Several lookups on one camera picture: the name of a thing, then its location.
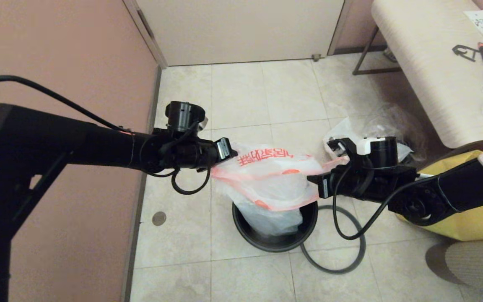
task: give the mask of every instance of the yellow bag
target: yellow bag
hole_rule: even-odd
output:
[[[464,162],[473,160],[482,153],[482,151],[476,150],[449,157],[424,168],[421,173],[440,174]],[[397,214],[397,216],[401,220],[407,221],[402,215]],[[460,241],[481,240],[483,239],[483,206],[454,214],[431,226],[422,228]]]

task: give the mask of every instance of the black trash can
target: black trash can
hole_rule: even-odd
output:
[[[234,224],[242,237],[257,249],[266,252],[280,253],[294,249],[305,241],[316,226],[318,219],[318,201],[307,204],[299,208],[303,222],[297,227],[297,232],[289,235],[267,236],[258,234],[245,220],[241,212],[232,203],[232,217]]]

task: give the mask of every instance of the metal bench leg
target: metal bench leg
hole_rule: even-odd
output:
[[[366,44],[366,46],[364,47],[363,54],[361,55],[361,58],[357,62],[357,66],[355,66],[355,69],[353,70],[353,75],[370,75],[370,74],[394,73],[396,71],[402,71],[400,67],[359,70],[359,68],[361,67],[361,64],[364,61],[364,57],[366,57],[366,53],[368,53],[368,49],[370,48],[370,46],[372,46],[372,42],[374,42],[374,39],[376,38],[376,34],[378,31],[379,31],[379,27],[376,25],[376,27],[374,28],[374,32],[372,32],[372,37],[368,41],[368,44]]]

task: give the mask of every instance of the black clip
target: black clip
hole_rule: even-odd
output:
[[[467,50],[472,50],[473,51],[473,55],[472,57],[467,57],[466,54],[467,54]],[[473,61],[473,62],[476,62],[475,60],[475,55],[476,53],[479,53],[480,51],[477,50],[477,49],[474,49],[474,48],[471,48],[469,46],[465,46],[465,45],[456,45],[452,48],[452,51],[456,54],[456,55],[459,55],[460,57],[464,57],[466,58],[467,60],[469,61]]]

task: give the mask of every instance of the pink wall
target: pink wall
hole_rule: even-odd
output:
[[[374,0],[345,0],[351,2],[348,14],[345,16],[344,29],[338,37],[338,48],[365,46],[376,23],[372,19],[370,7]],[[384,45],[385,39],[378,33],[373,45]]]
[[[366,45],[370,34],[376,25],[372,19],[370,8],[374,0],[346,0],[351,1],[351,8],[345,16],[344,29],[338,37],[338,48],[361,47]],[[474,0],[483,9],[483,0]],[[378,34],[374,45],[385,44],[385,39]]]
[[[145,131],[156,62],[122,0],[0,0],[0,74]],[[30,88],[0,102],[88,120]],[[10,300],[121,300],[140,173],[68,166],[12,242]]]

